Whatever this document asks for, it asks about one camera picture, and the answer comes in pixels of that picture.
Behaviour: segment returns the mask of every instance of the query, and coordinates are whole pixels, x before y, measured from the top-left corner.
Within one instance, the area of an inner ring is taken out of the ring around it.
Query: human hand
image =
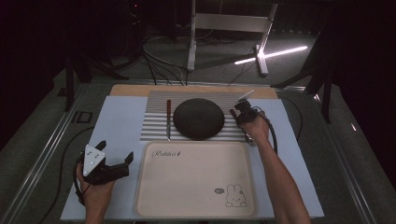
[[[269,136],[269,126],[268,123],[263,118],[263,112],[259,113],[253,121],[242,123],[240,127],[245,130],[245,132],[254,139],[255,142],[259,140],[268,141]]]
[[[111,181],[104,185],[90,185],[84,181],[82,166],[79,163],[76,172],[86,208],[85,223],[101,223],[110,204],[111,194],[116,181]]]

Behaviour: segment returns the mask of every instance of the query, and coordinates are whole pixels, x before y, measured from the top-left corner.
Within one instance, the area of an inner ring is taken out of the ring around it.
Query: beige tray
[[[141,217],[252,217],[248,149],[236,142],[156,141],[142,160],[135,212]]]

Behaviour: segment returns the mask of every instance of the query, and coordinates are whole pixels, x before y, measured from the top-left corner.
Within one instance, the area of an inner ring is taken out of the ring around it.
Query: white table surface
[[[134,202],[143,151],[148,143],[140,141],[147,101],[147,96],[107,96],[93,131],[89,145],[96,146],[99,142],[106,140],[107,146],[104,152],[107,165],[119,164],[131,151],[134,152],[134,161],[129,166],[130,175],[117,180],[112,201],[106,212],[106,219],[143,219],[135,213]],[[274,125],[279,158],[293,176],[309,215],[323,217],[318,195],[281,100],[250,99],[249,101],[252,105],[262,108]],[[249,157],[257,197],[257,213],[252,219],[273,218],[273,208],[257,148],[250,147]],[[84,218],[85,208],[78,202],[74,186],[72,186],[61,220],[83,220]]]

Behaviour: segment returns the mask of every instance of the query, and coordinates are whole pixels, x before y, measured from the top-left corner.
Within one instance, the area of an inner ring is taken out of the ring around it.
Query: cartoon bunny drawing
[[[227,187],[227,207],[246,207],[246,198],[240,185],[229,185]]]

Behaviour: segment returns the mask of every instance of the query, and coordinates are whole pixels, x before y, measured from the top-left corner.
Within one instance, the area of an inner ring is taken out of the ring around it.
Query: human arm
[[[115,181],[108,182],[104,185],[90,185],[82,177],[82,164],[77,167],[77,178],[80,183],[80,189],[83,193],[86,214],[85,224],[103,223],[106,210],[111,201]]]
[[[258,146],[276,222],[311,223],[294,179],[268,140],[269,127],[262,116],[241,124],[241,128]]]

